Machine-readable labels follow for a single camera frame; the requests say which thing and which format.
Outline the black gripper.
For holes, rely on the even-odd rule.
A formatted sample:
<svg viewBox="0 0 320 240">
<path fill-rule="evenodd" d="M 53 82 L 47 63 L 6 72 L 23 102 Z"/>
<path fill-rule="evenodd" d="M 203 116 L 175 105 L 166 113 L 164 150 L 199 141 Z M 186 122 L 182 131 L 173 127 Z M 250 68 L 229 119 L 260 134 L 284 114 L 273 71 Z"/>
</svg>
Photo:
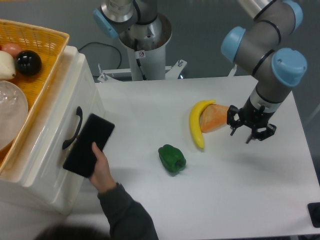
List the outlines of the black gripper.
<svg viewBox="0 0 320 240">
<path fill-rule="evenodd" d="M 265 112 L 266 107 L 264 105 L 256 108 L 250 99 L 246 101 L 242 108 L 237 108 L 234 105 L 230 105 L 227 110 L 227 125 L 230 126 L 233 136 L 236 130 L 242 127 L 244 124 L 251 128 L 251 133 L 246 140 L 248 144 L 251 140 L 263 141 L 273 136 L 277 130 L 277 127 L 269 123 L 270 118 L 274 112 Z"/>
</svg>

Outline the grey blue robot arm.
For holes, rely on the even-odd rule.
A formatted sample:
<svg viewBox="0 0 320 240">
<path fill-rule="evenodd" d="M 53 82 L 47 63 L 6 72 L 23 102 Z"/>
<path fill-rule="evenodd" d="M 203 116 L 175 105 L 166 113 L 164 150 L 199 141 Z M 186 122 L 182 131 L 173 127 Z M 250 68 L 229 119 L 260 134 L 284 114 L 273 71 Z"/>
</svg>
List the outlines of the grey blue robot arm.
<svg viewBox="0 0 320 240">
<path fill-rule="evenodd" d="M 291 0 L 241 0 L 254 26 L 233 28 L 220 50 L 243 68 L 257 84 L 242 108 L 230 106 L 226 123 L 232 131 L 250 128 L 249 140 L 263 141 L 276 132 L 269 120 L 304 76 L 305 57 L 291 48 L 279 48 L 301 24 L 301 7 Z M 127 48 L 134 81 L 169 80 L 177 76 L 166 71 L 166 45 L 172 36 L 169 20 L 158 12 L 155 0 L 105 0 L 93 17 L 102 32 L 118 38 Z"/>
</svg>

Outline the grey sleeved forearm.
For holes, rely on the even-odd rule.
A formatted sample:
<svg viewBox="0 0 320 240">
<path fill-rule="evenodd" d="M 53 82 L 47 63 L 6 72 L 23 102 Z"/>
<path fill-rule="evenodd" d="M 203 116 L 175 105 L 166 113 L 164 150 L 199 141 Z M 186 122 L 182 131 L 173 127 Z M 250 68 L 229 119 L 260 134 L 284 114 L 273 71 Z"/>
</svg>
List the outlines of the grey sleeved forearm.
<svg viewBox="0 0 320 240">
<path fill-rule="evenodd" d="M 154 222 L 122 184 L 97 195 L 106 216 L 112 240 L 157 240 Z"/>
</svg>

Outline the person's bare hand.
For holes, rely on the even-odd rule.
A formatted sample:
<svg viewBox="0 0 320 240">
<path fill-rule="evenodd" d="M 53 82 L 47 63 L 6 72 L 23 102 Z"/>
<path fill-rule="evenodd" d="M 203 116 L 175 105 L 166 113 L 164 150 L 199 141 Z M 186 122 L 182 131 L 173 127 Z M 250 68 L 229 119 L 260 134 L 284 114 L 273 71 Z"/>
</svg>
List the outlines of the person's bare hand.
<svg viewBox="0 0 320 240">
<path fill-rule="evenodd" d="M 89 181 L 99 194 L 103 194 L 114 189 L 117 183 L 111 175 L 109 162 L 105 154 L 98 148 L 95 142 L 92 143 L 91 148 L 96 157 L 96 163 Z"/>
</svg>

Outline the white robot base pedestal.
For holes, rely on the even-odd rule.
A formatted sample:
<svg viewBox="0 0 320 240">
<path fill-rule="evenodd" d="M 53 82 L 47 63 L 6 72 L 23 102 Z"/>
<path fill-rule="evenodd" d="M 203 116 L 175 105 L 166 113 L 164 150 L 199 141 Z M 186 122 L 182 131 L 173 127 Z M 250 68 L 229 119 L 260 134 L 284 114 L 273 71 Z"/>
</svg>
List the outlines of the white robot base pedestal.
<svg viewBox="0 0 320 240">
<path fill-rule="evenodd" d="M 166 45 L 171 36 L 171 23 L 160 13 L 152 23 L 133 24 L 119 35 L 119 40 L 127 50 L 133 81 L 165 78 Z"/>
</svg>

